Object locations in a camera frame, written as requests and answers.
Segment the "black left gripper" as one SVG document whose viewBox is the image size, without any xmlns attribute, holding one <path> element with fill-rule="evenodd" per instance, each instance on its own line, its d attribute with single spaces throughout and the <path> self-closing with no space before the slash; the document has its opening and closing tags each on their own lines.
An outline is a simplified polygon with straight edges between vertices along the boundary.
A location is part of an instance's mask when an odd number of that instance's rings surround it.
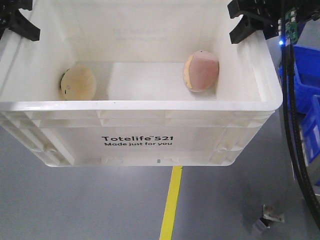
<svg viewBox="0 0 320 240">
<path fill-rule="evenodd" d="M 29 39 L 39 41 L 41 30 L 25 18 L 20 9 L 31 11 L 33 9 L 32 0 L 1 0 L 0 1 L 0 37 L 5 29 Z"/>
</svg>

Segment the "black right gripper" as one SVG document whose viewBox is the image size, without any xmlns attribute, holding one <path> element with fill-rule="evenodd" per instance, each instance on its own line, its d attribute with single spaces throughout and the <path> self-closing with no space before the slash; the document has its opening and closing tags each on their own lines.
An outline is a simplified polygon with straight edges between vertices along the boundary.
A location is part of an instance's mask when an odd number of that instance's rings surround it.
<svg viewBox="0 0 320 240">
<path fill-rule="evenodd" d="M 229 33 L 231 43 L 239 44 L 259 30 L 263 31 L 266 38 L 279 36 L 278 20 L 284 20 L 286 12 L 291 8 L 296 8 L 298 37 L 308 21 L 320 18 L 318 0 L 232 0 L 227 5 L 230 18 L 243 16 Z"/>
</svg>

